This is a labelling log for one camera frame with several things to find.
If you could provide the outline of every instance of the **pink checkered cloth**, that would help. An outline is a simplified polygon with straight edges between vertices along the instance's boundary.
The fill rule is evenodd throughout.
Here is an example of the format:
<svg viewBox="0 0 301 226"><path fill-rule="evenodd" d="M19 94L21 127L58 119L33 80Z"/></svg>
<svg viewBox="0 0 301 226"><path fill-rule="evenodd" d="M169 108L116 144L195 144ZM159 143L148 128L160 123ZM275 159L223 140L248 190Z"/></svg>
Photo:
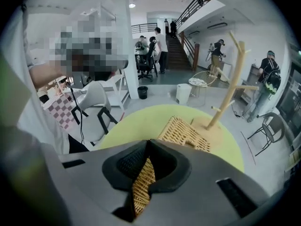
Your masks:
<svg viewBox="0 0 301 226"><path fill-rule="evenodd" d="M45 111L49 112L66 131L72 126L77 125L71 113L73 108L65 95L54 96L43 104L42 107Z"/></svg>

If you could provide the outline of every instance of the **white trash can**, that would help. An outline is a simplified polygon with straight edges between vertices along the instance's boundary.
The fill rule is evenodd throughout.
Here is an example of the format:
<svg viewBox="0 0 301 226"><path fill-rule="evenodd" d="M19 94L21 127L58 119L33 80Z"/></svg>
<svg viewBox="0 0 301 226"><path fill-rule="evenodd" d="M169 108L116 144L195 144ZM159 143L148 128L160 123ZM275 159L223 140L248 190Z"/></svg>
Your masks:
<svg viewBox="0 0 301 226"><path fill-rule="evenodd" d="M176 100L180 105L185 105L188 101L192 87L189 84L178 84Z"/></svg>

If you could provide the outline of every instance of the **round table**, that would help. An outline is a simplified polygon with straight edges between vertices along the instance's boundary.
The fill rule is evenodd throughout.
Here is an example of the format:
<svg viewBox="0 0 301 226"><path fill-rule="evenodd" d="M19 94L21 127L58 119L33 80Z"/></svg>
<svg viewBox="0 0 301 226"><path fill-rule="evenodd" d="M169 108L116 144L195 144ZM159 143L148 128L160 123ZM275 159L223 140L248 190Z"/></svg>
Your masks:
<svg viewBox="0 0 301 226"><path fill-rule="evenodd" d="M179 116L188 124L193 118L210 115L182 105L155 105L136 111L115 125L96 149L105 149L136 140L156 139L172 116ZM243 158L232 134L219 122L223 132L222 145L212 147L211 153L244 172Z"/></svg>

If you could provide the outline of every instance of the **metal railing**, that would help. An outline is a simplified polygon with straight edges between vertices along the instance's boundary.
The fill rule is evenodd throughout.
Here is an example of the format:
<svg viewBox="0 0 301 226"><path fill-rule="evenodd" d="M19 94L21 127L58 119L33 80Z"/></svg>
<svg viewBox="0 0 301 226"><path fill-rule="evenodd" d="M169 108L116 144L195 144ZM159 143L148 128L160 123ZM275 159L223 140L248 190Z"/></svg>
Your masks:
<svg viewBox="0 0 301 226"><path fill-rule="evenodd" d="M211 0L193 0L176 21L177 28L181 27L181 25L185 23L188 18L190 18L196 11L206 5L206 3L209 1Z"/></svg>
<svg viewBox="0 0 301 226"><path fill-rule="evenodd" d="M180 34L180 38L181 38L181 45L184 48L184 46L186 46L190 57L193 60L192 63L192 70L196 71L197 67L198 67L198 53L199 53L199 44L196 43L193 47L193 45L191 44L191 42L188 40L188 38L184 35L184 32L181 32Z"/></svg>
<svg viewBox="0 0 301 226"><path fill-rule="evenodd" d="M133 25L132 33L153 32L153 31L155 31L156 27L157 27L157 23Z"/></svg>

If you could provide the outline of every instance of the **office chair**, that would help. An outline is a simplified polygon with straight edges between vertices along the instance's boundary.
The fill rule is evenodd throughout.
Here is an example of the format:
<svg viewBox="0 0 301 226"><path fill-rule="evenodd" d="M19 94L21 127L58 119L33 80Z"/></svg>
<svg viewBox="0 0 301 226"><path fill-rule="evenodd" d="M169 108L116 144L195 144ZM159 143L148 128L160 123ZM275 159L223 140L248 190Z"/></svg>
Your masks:
<svg viewBox="0 0 301 226"><path fill-rule="evenodd" d="M82 120L82 132L84 139L91 142L92 145L94 145L93 142L99 141L105 134L109 133L108 126L110 122L115 124L118 123L110 114L110 102L102 85L99 82L90 82L85 98L71 111L78 125L72 127L68 132L78 141L81 140L81 124L75 114L75 111L79 110L79 108L81 108L82 113L85 116L85 118ZM89 115L85 112L85 110L88 108L91 111Z"/></svg>
<svg viewBox="0 0 301 226"><path fill-rule="evenodd" d="M283 136L285 135L284 124L283 124L283 121L282 121L282 119L280 118L279 115L277 115L273 112L270 112L270 113L267 113L267 114L262 115L262 116L264 116L262 126L248 138L248 139L250 139L252 136L254 136L258 132L262 132L267 138L266 145L264 145L262 150L260 152L258 152L255 156L259 155L265 149L267 149L271 143L275 143L277 141L280 141L283 138ZM281 135L278 139L276 139L274 136L280 130L281 130Z"/></svg>
<svg viewBox="0 0 301 226"><path fill-rule="evenodd" d="M154 61L152 58L154 48L155 43L150 43L150 49L146 55L135 55L137 70L141 72L141 74L138 75L138 79L147 78L152 82L152 75L149 73L154 66Z"/></svg>

